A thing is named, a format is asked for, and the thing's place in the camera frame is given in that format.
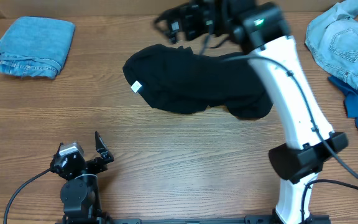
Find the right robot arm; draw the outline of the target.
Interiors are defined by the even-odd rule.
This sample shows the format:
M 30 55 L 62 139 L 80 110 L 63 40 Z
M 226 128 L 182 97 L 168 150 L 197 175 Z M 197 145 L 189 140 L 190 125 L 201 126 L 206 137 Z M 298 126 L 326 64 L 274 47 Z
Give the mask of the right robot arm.
M 248 215 L 246 223 L 329 223 L 327 215 L 310 213 L 311 191 L 324 163 L 345 149 L 348 139 L 335 132 L 320 110 L 282 10 L 273 2 L 190 1 L 161 13 L 154 26 L 161 22 L 171 43 L 179 32 L 186 40 L 226 34 L 241 47 L 242 59 L 254 69 L 278 111 L 285 142 L 268 156 L 280 177 L 279 200 L 271 215 Z

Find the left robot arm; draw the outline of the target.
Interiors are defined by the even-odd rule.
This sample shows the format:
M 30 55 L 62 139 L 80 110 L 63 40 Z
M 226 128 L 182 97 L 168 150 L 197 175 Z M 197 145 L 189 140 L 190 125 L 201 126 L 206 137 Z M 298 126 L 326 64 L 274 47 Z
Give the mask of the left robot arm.
M 112 223 L 109 213 L 101 208 L 98 174 L 108 169 L 114 157 L 98 132 L 95 132 L 95 148 L 99 156 L 86 161 L 84 150 L 77 142 L 61 143 L 50 163 L 51 172 L 67 181 L 60 190 L 63 223 Z

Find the black t-shirt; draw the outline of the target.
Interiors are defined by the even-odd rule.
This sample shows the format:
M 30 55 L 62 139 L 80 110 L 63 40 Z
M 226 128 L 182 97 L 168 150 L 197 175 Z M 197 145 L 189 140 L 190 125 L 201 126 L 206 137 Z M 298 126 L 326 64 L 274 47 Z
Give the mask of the black t-shirt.
M 197 55 L 161 44 L 131 56 L 123 73 L 132 90 L 155 109 L 193 114 L 224 105 L 240 119 L 267 116 L 273 103 L 254 69 L 235 53 Z

